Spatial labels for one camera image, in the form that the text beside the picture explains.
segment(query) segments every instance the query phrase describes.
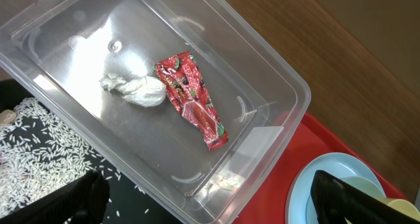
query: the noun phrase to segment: plastic bin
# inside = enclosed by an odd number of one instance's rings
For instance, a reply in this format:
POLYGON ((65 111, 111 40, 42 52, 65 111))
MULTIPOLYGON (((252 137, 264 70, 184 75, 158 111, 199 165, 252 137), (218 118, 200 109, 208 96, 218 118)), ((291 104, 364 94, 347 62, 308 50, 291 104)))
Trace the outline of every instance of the plastic bin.
POLYGON ((305 81, 224 0, 38 0, 1 27, 0 64, 188 223, 232 222, 310 102, 305 81), (230 136, 214 151, 168 100, 143 108, 98 82, 152 76, 153 63, 188 50, 230 136))

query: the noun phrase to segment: light blue plate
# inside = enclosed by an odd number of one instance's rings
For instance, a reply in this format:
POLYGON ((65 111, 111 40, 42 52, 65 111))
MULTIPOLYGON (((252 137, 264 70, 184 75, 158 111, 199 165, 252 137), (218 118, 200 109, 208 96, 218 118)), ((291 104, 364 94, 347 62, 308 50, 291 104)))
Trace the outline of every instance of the light blue plate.
POLYGON ((310 197, 310 187, 315 171, 324 170, 337 178, 364 177, 377 185, 382 186, 375 174, 359 159, 340 152, 332 152, 315 158, 296 176, 287 195, 286 217, 287 224, 315 224, 314 220, 306 221, 306 205, 310 197))

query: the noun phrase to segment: crumpled white tissue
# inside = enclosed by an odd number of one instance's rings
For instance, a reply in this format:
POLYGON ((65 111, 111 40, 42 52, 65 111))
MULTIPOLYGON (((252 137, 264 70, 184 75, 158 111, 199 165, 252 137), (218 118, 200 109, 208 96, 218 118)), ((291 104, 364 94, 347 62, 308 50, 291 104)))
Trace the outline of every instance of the crumpled white tissue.
POLYGON ((123 99, 143 107, 157 106, 166 97, 166 85, 151 76, 127 81, 117 74, 108 74, 99 82, 103 89, 118 90, 123 94, 123 99))

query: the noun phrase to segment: red candy wrapper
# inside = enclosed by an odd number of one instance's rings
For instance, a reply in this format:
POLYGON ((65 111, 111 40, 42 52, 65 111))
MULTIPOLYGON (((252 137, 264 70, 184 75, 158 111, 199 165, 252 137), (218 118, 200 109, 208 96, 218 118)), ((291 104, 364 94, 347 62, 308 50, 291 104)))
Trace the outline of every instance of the red candy wrapper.
POLYGON ((191 52, 181 53, 153 65, 166 84, 166 94, 185 119, 203 133, 209 150, 228 142, 224 129, 191 52))

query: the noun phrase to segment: brown wood grain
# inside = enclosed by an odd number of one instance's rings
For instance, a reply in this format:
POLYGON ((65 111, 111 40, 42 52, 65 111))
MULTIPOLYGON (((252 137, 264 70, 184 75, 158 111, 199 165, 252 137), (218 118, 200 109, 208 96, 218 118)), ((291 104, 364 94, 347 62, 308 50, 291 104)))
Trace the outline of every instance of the brown wood grain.
MULTIPOLYGON (((0 24, 33 0, 0 0, 0 24)), ((226 0, 305 78, 309 112, 411 201, 420 100, 315 0, 226 0)))

